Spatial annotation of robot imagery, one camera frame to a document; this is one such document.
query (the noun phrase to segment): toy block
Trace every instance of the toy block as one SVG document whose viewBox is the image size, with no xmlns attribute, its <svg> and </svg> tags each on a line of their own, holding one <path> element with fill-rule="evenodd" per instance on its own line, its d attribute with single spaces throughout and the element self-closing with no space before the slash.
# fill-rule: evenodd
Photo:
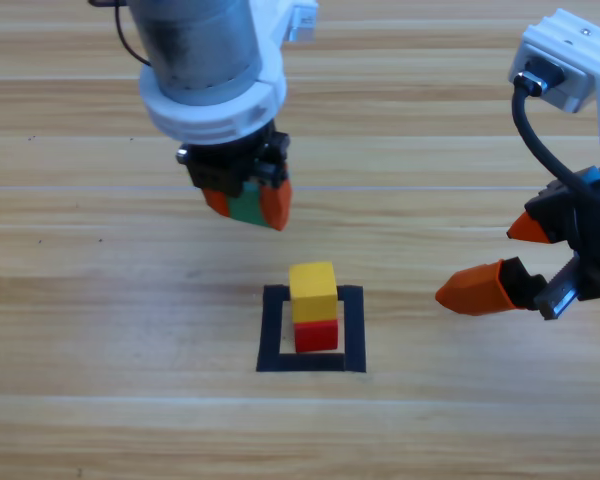
<svg viewBox="0 0 600 480">
<path fill-rule="evenodd" d="M 229 198 L 229 216 L 239 222 L 268 227 L 260 209 L 260 189 L 251 182 L 245 182 L 244 191 L 238 198 Z"/>
<path fill-rule="evenodd" d="M 293 325 L 297 353 L 338 348 L 338 320 Z"/>
<path fill-rule="evenodd" d="M 289 287 L 294 324 L 338 316 L 338 287 L 331 262 L 293 265 L 289 269 Z"/>
</svg>

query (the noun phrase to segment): wood grain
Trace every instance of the wood grain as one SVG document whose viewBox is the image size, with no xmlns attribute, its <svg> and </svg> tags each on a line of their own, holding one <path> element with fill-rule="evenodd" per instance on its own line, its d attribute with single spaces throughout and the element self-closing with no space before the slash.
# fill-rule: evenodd
<svg viewBox="0 0 600 480">
<path fill-rule="evenodd" d="M 600 480 L 600 301 L 545 323 L 434 299 L 459 269 L 570 256 L 505 235 L 551 180 L 506 74 L 557 7 L 600 24 L 600 0 L 324 0 L 285 49 L 274 233 L 191 188 L 111 11 L 0 0 L 0 480 Z M 600 165 L 595 105 L 529 111 Z M 365 287 L 369 372 L 256 373 L 263 285 L 314 260 Z"/>
</svg>

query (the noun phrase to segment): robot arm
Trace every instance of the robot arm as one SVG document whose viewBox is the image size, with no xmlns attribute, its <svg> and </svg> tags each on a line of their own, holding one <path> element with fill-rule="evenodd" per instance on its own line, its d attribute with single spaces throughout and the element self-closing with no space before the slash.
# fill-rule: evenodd
<svg viewBox="0 0 600 480">
<path fill-rule="evenodd" d="M 90 0 L 115 6 L 122 0 Z M 281 45 L 313 38 L 315 0 L 126 0 L 149 56 L 149 117 L 221 215 L 284 229 L 290 139 L 275 128 L 287 93 Z"/>
<path fill-rule="evenodd" d="M 518 131 L 557 180 L 527 202 L 508 236 L 536 243 L 566 241 L 574 257 L 550 282 L 529 275 L 518 258 L 460 271 L 436 299 L 457 313 L 526 309 L 553 320 L 576 299 L 600 298 L 600 168 L 573 173 L 565 167 L 533 132 L 524 102 L 540 97 L 576 113 L 595 94 L 600 131 L 600 28 L 558 10 L 524 33 L 509 80 L 515 86 L 512 113 Z"/>
</svg>

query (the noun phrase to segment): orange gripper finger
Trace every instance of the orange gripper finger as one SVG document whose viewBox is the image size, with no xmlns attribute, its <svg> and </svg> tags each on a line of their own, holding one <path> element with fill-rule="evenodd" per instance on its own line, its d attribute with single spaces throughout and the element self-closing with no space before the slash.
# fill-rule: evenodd
<svg viewBox="0 0 600 480">
<path fill-rule="evenodd" d="M 280 188 L 260 187 L 260 210 L 271 228 L 282 231 L 287 226 L 292 196 L 289 179 Z"/>
<path fill-rule="evenodd" d="M 464 315 L 487 315 L 517 309 L 500 282 L 503 262 L 500 260 L 453 274 L 436 293 L 436 300 L 443 307 Z"/>
<path fill-rule="evenodd" d="M 540 223 L 531 218 L 527 212 L 524 212 L 513 222 L 507 236 L 514 240 L 524 240 L 526 242 L 551 243 Z"/>
<path fill-rule="evenodd" d="M 208 188 L 204 188 L 202 193 L 204 194 L 207 205 L 209 205 L 212 210 L 215 210 L 224 217 L 229 216 L 229 201 L 224 193 Z"/>
</svg>

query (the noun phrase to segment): yellow block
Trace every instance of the yellow block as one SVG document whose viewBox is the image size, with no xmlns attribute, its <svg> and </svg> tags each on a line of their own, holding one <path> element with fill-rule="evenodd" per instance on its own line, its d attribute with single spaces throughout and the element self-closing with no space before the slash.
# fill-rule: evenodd
<svg viewBox="0 0 600 480">
<path fill-rule="evenodd" d="M 293 323 L 323 322 L 338 316 L 338 287 L 331 262 L 303 263 L 289 269 Z"/>
</svg>

